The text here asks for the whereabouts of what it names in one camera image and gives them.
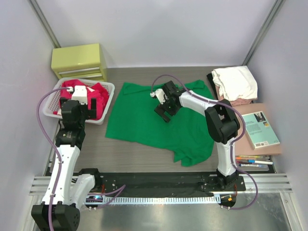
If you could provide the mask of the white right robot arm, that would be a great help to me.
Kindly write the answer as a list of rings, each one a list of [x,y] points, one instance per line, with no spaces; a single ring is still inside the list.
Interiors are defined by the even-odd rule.
[[[235,163],[235,141],[240,122],[231,104],[203,97],[185,86],[180,89],[173,81],[152,90],[150,96],[158,99],[159,105],[154,111],[165,122],[170,121],[165,113],[174,116],[181,108],[191,109],[205,117],[208,133],[218,150],[217,185],[225,191],[234,188],[239,177]]]

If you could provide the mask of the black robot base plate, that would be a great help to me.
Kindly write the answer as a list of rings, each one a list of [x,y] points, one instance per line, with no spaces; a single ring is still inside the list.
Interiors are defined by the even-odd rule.
[[[131,172],[100,173],[102,184],[107,192],[125,185],[125,189],[193,189],[202,192],[238,191],[244,192],[244,178],[223,186],[223,181],[215,172]]]

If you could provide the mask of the green t shirt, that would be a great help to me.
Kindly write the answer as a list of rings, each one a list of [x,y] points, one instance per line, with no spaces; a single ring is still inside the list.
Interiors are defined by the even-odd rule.
[[[112,108],[105,136],[173,151],[174,162],[180,161],[184,167],[207,160],[214,141],[205,117],[181,108],[167,123],[154,111],[159,102],[151,98],[150,92],[150,86],[125,82]]]

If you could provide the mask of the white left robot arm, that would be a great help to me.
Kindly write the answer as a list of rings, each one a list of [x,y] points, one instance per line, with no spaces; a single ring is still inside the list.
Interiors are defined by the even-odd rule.
[[[98,169],[86,168],[72,183],[76,161],[85,138],[85,120],[92,111],[77,100],[61,100],[63,127],[58,131],[53,146],[56,158],[51,179],[39,205],[34,205],[31,216],[41,231],[75,231],[80,221],[80,209],[88,193],[98,192],[102,180]]]

